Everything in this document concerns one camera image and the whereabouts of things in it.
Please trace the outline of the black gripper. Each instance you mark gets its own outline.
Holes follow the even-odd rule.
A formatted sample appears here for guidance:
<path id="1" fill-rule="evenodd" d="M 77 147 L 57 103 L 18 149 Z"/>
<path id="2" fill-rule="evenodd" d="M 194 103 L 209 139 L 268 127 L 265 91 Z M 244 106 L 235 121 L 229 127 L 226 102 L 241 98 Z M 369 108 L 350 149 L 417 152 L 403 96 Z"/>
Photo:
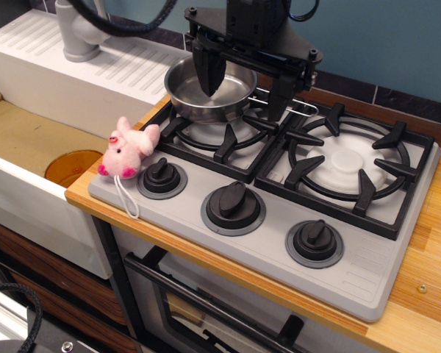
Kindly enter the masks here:
<path id="1" fill-rule="evenodd" d="M 310 90 L 320 50 L 298 35 L 292 22 L 305 22 L 319 4 L 295 15 L 290 1 L 228 1 L 225 8 L 189 7 L 184 17 L 193 38 L 193 64 L 201 90 L 212 96 L 233 62 L 273 77 L 268 120 L 278 121 L 296 91 Z"/>

